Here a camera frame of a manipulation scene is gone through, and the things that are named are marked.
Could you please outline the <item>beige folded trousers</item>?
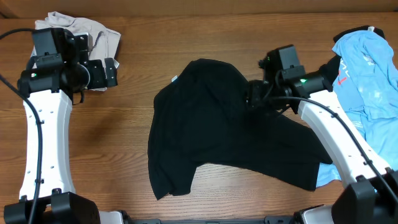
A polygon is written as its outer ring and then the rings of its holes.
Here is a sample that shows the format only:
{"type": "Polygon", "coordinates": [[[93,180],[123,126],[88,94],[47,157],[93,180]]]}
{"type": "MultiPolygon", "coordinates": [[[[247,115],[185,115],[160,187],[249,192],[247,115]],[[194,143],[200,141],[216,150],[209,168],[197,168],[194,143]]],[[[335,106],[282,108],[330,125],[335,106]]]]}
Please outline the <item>beige folded trousers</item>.
{"type": "Polygon", "coordinates": [[[113,70],[119,68],[116,54],[121,40],[121,34],[109,29],[100,22],[84,17],[72,17],[60,12],[49,12],[44,20],[35,21],[35,29],[62,28],[69,30],[75,37],[80,34],[88,34],[91,43],[88,44],[88,60],[101,60],[106,67],[106,58],[111,58],[114,63],[113,70]]]}

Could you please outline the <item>light blue t-shirt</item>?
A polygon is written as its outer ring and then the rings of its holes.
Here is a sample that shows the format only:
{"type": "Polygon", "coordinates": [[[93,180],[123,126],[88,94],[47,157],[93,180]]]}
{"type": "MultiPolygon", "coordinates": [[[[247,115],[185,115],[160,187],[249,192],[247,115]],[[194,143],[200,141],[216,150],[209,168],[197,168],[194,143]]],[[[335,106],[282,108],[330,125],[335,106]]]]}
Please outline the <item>light blue t-shirt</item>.
{"type": "Polygon", "coordinates": [[[382,30],[359,27],[335,37],[320,67],[340,105],[372,149],[397,170],[397,69],[382,30]]]}

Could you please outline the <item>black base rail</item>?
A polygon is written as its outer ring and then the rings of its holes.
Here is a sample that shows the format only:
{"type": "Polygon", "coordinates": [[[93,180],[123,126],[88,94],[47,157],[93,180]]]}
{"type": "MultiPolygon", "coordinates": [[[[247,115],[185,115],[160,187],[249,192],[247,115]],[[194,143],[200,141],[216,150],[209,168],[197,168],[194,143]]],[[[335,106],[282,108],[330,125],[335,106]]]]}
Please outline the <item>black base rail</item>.
{"type": "Polygon", "coordinates": [[[304,224],[300,215],[266,216],[264,218],[207,219],[207,220],[160,220],[133,219],[126,211],[120,210],[124,224],[304,224]]]}

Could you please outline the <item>black t-shirt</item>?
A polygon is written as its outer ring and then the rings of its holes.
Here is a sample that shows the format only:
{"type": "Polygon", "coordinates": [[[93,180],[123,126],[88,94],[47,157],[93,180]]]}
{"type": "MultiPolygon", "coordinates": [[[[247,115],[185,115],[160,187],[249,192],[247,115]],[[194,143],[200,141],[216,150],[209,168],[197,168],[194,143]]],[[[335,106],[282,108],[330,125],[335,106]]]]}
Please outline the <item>black t-shirt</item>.
{"type": "Polygon", "coordinates": [[[148,140],[153,193],[185,195],[197,168],[249,169],[313,191],[331,159],[315,133],[277,111],[245,102],[249,83],[231,64],[199,59],[154,98],[148,140]]]}

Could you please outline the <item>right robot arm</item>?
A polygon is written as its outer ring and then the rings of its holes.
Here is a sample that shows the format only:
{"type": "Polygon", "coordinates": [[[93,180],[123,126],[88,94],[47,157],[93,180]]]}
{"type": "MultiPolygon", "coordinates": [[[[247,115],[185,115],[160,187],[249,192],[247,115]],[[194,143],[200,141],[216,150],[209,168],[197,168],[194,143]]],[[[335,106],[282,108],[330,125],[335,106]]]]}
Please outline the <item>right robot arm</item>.
{"type": "Polygon", "coordinates": [[[263,80],[251,83],[246,102],[291,108],[317,135],[338,169],[344,191],[333,205],[318,205],[265,223],[397,223],[397,172],[359,134],[322,71],[306,73],[286,45],[259,61],[263,80]]]}

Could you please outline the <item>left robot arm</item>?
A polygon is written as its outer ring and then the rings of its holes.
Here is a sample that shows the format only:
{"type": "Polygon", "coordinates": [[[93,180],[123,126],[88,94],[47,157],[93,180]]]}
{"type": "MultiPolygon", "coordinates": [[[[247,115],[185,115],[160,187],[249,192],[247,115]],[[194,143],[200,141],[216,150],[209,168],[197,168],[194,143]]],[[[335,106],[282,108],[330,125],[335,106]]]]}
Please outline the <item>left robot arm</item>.
{"type": "Polygon", "coordinates": [[[6,205],[6,223],[122,223],[77,195],[69,160],[73,96],[116,86],[113,59],[90,60],[91,35],[62,28],[32,30],[34,53],[13,91],[27,118],[27,159],[19,201],[6,205]]]}

